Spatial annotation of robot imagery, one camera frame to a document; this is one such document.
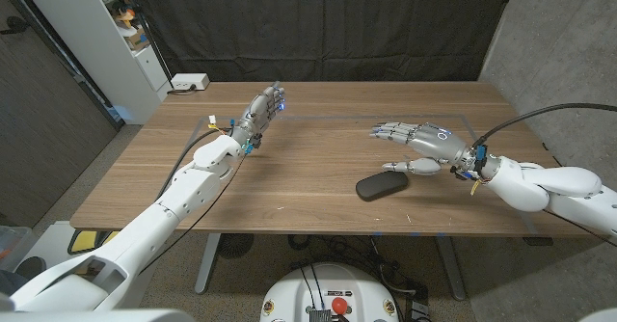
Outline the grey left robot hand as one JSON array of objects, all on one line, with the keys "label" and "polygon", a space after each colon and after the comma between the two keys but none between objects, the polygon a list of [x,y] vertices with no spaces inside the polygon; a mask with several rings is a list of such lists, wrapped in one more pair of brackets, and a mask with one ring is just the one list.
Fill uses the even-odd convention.
[{"label": "grey left robot hand", "polygon": [[240,145],[259,148],[271,120],[285,107],[284,88],[275,81],[247,106],[230,136]]}]

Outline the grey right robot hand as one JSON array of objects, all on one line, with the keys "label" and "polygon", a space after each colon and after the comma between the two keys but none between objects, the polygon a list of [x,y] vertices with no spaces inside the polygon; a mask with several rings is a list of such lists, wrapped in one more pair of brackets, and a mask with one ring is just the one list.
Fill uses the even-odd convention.
[{"label": "grey right robot hand", "polygon": [[432,175],[443,165],[449,165],[462,179],[481,179],[474,170],[476,153],[464,140],[436,124],[409,124],[405,122],[381,122],[372,127],[371,137],[395,142],[412,148],[421,158],[386,163],[384,171]]}]

